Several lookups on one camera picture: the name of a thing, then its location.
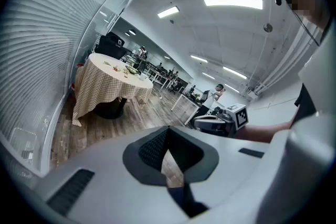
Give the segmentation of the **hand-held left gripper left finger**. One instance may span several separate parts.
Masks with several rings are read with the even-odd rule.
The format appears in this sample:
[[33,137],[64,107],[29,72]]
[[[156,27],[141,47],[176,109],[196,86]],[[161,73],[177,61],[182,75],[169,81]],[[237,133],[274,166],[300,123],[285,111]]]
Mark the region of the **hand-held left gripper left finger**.
[[81,169],[93,177],[67,218],[77,223],[183,223],[188,216],[165,186],[144,185],[125,168],[125,148],[157,128],[95,143],[51,170],[34,187],[45,202]]

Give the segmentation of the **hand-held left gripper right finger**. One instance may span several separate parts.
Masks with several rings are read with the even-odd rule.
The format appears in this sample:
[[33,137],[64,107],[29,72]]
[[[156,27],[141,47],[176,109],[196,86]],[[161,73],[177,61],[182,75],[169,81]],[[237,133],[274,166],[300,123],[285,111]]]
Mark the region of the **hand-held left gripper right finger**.
[[253,177],[261,174],[258,169],[262,159],[241,153],[240,149],[266,153],[270,145],[203,134],[184,127],[173,130],[214,148],[219,160],[206,180],[190,182],[195,200],[206,205],[208,211],[193,219],[180,209],[170,211],[170,223],[257,223],[264,191],[258,190],[260,186]]

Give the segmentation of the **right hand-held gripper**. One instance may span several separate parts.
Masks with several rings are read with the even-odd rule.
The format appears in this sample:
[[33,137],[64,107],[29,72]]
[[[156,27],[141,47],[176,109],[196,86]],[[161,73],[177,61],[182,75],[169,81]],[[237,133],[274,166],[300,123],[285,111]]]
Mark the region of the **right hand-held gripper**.
[[234,137],[236,132],[247,123],[246,106],[234,104],[225,109],[217,107],[212,112],[212,115],[196,117],[194,126],[203,133],[222,137]]

